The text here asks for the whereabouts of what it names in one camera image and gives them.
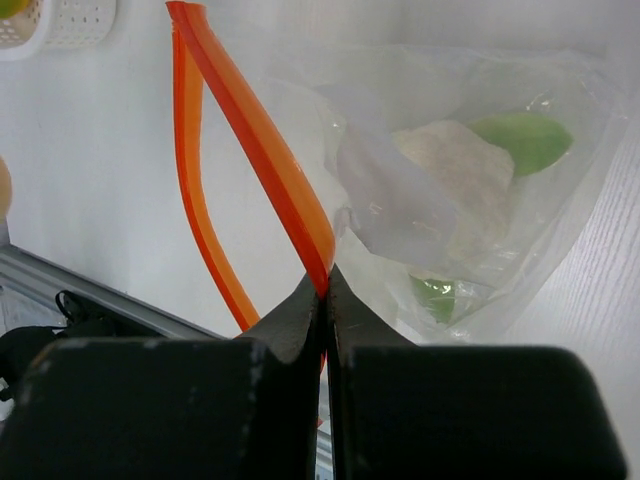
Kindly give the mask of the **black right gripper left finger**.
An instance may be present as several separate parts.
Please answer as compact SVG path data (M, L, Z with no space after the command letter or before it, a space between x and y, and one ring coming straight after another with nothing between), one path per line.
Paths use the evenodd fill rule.
M309 279L232 340L1 339L5 479L310 479L320 302Z

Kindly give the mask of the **clear zip bag orange zipper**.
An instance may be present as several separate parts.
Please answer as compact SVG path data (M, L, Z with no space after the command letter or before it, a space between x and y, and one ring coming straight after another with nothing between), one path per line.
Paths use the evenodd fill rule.
M339 266L358 295L421 342L469 342L508 322L582 229L627 105L598 59L520 51L296 40L171 1L173 122L188 223L242 329L258 312L216 235L203 188L203 95L218 103L314 287ZM503 113L535 113L573 136L570 151L523 190L545 220L514 276L478 310L437 323L417 301L409 268L432 271L458 224L453 202L402 155L396 131Z

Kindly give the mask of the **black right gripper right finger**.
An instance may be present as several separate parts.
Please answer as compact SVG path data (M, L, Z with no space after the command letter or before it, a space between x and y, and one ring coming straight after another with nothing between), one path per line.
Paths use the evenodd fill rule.
M623 479L598 387L546 346L419 346L334 270L326 297L339 479Z

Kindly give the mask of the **white cauliflower with green leaves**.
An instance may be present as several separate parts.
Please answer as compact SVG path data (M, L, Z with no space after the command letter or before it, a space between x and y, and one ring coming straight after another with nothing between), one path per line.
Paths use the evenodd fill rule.
M504 287L541 231L523 190L562 159L574 139L558 121L535 113L490 115L468 125L442 120L396 131L399 152L431 175L458 213L446 257L432 271L410 267L417 301L437 323L480 309Z

